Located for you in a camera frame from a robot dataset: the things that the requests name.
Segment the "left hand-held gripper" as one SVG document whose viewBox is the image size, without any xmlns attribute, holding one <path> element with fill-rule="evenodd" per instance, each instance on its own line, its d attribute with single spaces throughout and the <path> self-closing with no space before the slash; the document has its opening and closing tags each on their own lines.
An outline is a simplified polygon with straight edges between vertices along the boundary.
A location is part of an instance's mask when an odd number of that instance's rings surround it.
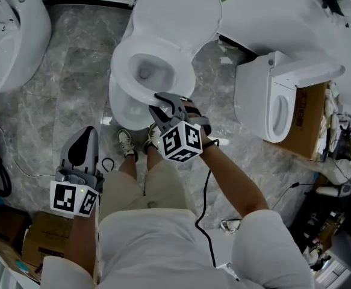
<svg viewBox="0 0 351 289">
<path fill-rule="evenodd" d="M 50 183 L 50 209 L 72 216 L 90 217 L 104 183 L 103 174 L 96 169 L 98 161 L 97 130 L 87 126 L 74 133 L 63 145 L 60 166 Z"/>
</svg>

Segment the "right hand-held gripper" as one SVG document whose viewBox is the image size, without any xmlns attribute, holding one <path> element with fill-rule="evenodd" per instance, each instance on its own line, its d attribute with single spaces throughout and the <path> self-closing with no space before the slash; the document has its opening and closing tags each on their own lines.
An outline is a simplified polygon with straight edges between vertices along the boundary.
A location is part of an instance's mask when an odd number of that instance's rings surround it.
<svg viewBox="0 0 351 289">
<path fill-rule="evenodd" d="M 168 92 L 157 92 L 154 96 L 172 107 L 169 117 L 160 107 L 149 106 L 149 112 L 160 130 L 158 148 L 164 159 L 184 163 L 202 153 L 201 129 L 211 133 L 207 117 L 189 118 L 184 102 L 189 98 Z"/>
</svg>

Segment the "person's right hand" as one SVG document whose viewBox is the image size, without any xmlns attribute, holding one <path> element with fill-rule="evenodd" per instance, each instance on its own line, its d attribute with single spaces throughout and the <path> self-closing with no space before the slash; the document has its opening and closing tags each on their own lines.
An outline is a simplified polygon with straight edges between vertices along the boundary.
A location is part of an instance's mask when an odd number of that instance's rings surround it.
<svg viewBox="0 0 351 289">
<path fill-rule="evenodd" d="M 189 118 L 202 116 L 199 109 L 197 108 L 197 106 L 195 106 L 195 104 L 192 101 L 183 101 L 182 103 Z"/>
</svg>

